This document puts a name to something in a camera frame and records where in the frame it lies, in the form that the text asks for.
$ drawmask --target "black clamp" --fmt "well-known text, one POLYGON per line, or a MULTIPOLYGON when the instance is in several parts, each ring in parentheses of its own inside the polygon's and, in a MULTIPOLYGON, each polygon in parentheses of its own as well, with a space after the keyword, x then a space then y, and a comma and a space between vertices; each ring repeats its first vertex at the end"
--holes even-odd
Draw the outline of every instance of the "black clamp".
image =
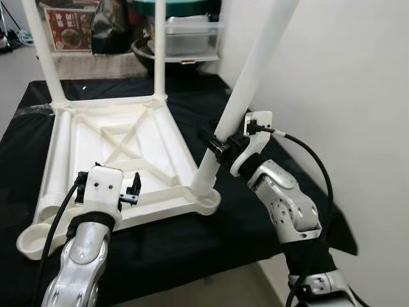
POLYGON ((253 136, 255 135, 257 132, 261 132, 261 131, 265 131, 265 132, 269 132, 269 133, 273 133, 274 129, 270 128, 270 125, 264 126, 264 125, 258 125, 257 124, 257 120, 249 120, 247 122, 247 126, 246 126, 246 132, 249 136, 253 136))
POLYGON ((141 177, 139 176, 139 173, 136 172, 134 181, 132 182, 132 186, 127 187, 126 194, 120 195, 120 203, 122 201, 124 203, 129 203, 131 206, 136 205, 138 203, 139 193, 141 192, 141 187, 142 187, 141 177))
POLYGON ((197 137, 215 154, 217 162, 227 169, 231 168, 237 157, 250 143, 250 138, 238 132, 228 137, 226 143, 223 143, 212 132, 204 128, 197 131, 197 137))
POLYGON ((76 203, 84 203, 84 192, 85 192, 85 185, 87 183, 88 172, 80 171, 78 172, 77 179, 75 181, 78 182, 77 188, 77 197, 75 198, 76 203))

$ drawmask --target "white plastic tube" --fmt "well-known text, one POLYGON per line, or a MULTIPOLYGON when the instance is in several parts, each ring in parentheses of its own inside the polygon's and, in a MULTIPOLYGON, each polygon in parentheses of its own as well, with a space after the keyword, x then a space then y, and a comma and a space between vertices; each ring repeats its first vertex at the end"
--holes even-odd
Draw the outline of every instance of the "white plastic tube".
MULTIPOLYGON (((219 140, 225 141, 235 133, 265 75, 268 63, 293 16, 298 2, 299 0, 275 0, 264 28, 253 43, 215 130, 215 135, 219 140)), ((207 149, 191 185, 196 195, 204 196, 210 193, 216 181, 215 176, 219 166, 220 164, 217 163, 214 153, 207 149)))
POLYGON ((35 0, 22 0, 27 21, 35 41, 37 55, 43 68, 45 80, 49 88, 52 102, 55 106, 65 104, 66 98, 63 87, 59 81, 56 67, 51 57, 49 44, 43 30, 42 22, 38 14, 35 0))
POLYGON ((39 201, 39 213, 42 219, 47 219, 57 212, 68 191, 71 114, 68 111, 63 111, 61 115, 57 113, 56 123, 58 123, 58 129, 48 168, 50 173, 47 174, 45 194, 39 201))
POLYGON ((165 97, 166 0, 155 1, 155 96, 165 97))

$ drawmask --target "clear plastic container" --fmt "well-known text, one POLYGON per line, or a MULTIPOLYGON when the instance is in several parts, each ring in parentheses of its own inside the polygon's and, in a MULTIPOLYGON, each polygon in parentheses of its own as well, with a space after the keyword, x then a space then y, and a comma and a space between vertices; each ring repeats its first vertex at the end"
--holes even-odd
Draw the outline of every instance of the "clear plastic container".
POLYGON ((219 59, 220 22, 166 22, 167 61, 214 61, 219 59))

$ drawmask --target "table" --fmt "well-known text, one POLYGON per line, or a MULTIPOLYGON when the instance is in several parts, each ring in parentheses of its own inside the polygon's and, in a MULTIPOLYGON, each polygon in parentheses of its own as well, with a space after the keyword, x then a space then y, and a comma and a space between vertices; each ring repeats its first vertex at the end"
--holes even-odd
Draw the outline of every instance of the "table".
MULTIPOLYGON (((70 100, 153 92, 153 79, 62 84, 70 100)), ((209 127, 211 120, 220 118, 229 89, 216 75, 190 75, 167 78, 166 91, 169 109, 194 160, 200 163, 206 148, 196 137, 197 127, 209 127)), ((45 82, 31 82, 0 142, 0 306, 27 306, 33 296, 38 262, 21 255, 15 241, 33 220, 54 123, 50 101, 45 82)), ((264 154, 295 176, 324 216, 325 193, 291 156, 275 141, 264 154)), ((266 208, 242 179, 220 169, 215 188, 222 202, 212 216, 185 214, 112 235, 107 268, 100 280, 99 306, 167 290, 281 252, 266 208)), ((351 231, 337 208, 328 241, 334 248, 357 254, 351 231)), ((59 252, 49 257, 43 291, 59 270, 59 252)))

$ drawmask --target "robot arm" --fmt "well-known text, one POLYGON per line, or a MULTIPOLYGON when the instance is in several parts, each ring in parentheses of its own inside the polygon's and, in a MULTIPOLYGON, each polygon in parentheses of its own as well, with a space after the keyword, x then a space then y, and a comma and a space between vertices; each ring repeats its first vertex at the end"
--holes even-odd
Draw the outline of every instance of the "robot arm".
POLYGON ((219 163, 249 188, 267 208, 282 244, 289 269, 289 286, 307 272, 296 295, 299 306, 359 306, 340 270, 334 264, 314 202, 299 188, 296 179, 260 152, 270 140, 269 132, 255 132, 252 123, 269 127, 271 112, 248 113, 243 134, 221 143, 213 134, 199 137, 213 151, 219 163))
POLYGON ((121 221, 120 201, 135 205, 141 190, 139 174, 132 187, 120 194, 122 171, 94 166, 76 203, 81 214, 68 227, 68 242, 61 252, 58 275, 47 288, 42 306, 87 306, 96 304, 98 280, 105 270, 111 233, 121 221))

